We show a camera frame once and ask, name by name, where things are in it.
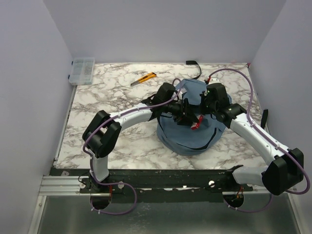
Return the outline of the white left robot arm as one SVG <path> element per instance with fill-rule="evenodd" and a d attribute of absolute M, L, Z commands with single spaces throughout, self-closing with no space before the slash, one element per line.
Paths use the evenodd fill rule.
<path fill-rule="evenodd" d="M 183 82 L 177 86 L 163 83 L 158 91 L 136 106 L 114 114 L 97 112 L 83 133 L 83 151 L 90 156 L 91 186 L 98 192 L 108 187 L 108 155 L 114 149 L 120 132 L 142 122 L 159 118 L 163 113 L 173 116 L 178 125 L 192 126 L 199 123 L 188 100 L 180 94 Z"/>

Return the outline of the blue backpack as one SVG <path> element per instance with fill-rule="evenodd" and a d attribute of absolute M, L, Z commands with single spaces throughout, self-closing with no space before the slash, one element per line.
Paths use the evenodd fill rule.
<path fill-rule="evenodd" d="M 177 125 L 170 114 L 163 114 L 169 118 L 161 117 L 158 121 L 156 134 L 159 140 L 173 152 L 183 156 L 198 155 L 212 147 L 224 133 L 226 126 L 217 121 L 216 117 L 200 112 L 199 94 L 206 89 L 207 84 L 197 79 L 198 74 L 192 79 L 184 79 L 176 89 L 182 88 L 181 100 L 188 99 L 191 109 L 196 116 L 203 115 L 200 127 L 192 130 L 191 126 Z"/>

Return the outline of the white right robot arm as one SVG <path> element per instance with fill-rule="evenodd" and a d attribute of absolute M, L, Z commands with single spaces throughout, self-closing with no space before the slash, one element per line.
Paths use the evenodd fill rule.
<path fill-rule="evenodd" d="M 235 191 L 242 184 L 250 184 L 280 195 L 303 180 L 303 153 L 297 148 L 291 150 L 260 128 L 241 105 L 231 104 L 223 84 L 207 85 L 200 97 L 201 113 L 215 116 L 217 121 L 245 139 L 266 163 L 265 167 L 233 169 L 232 175 L 224 179 L 228 190 Z"/>

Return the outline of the red white staples box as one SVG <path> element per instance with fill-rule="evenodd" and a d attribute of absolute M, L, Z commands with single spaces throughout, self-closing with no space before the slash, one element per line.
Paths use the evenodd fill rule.
<path fill-rule="evenodd" d="M 203 115 L 199 115 L 199 116 L 197 116 L 197 122 L 194 122 L 192 125 L 191 125 L 191 129 L 192 130 L 196 130 L 196 129 L 198 129 L 199 127 L 200 127 L 200 124 L 201 124 L 201 122 L 202 122 L 202 120 L 203 120 Z"/>

